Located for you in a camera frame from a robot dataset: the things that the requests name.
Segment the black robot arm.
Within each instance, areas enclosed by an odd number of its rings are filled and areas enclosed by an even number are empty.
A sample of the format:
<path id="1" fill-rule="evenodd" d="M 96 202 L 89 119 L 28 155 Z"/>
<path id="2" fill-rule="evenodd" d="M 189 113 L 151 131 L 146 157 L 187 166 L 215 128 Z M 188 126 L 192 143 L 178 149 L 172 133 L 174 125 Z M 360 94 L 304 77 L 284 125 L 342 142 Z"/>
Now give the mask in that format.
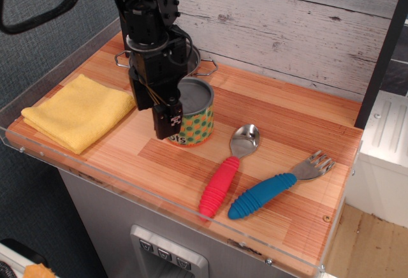
<path id="1" fill-rule="evenodd" d="M 114 0 L 129 50 L 129 81 L 139 110 L 150 109 L 158 139 L 180 132 L 178 84 L 188 74 L 187 33 L 174 24 L 178 0 Z"/>

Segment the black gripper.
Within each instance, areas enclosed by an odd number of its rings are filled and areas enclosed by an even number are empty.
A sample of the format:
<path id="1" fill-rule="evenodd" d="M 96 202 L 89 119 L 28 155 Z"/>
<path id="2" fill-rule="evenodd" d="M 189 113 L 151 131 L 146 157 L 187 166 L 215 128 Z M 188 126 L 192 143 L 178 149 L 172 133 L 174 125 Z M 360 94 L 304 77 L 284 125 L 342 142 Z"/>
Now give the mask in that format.
<path id="1" fill-rule="evenodd" d="M 163 140 L 180 132 L 183 118 L 178 84 L 187 75 L 186 39 L 172 35 L 168 46 L 149 53 L 131 52 L 129 81 L 139 111 L 152 108 L 154 129 Z"/>

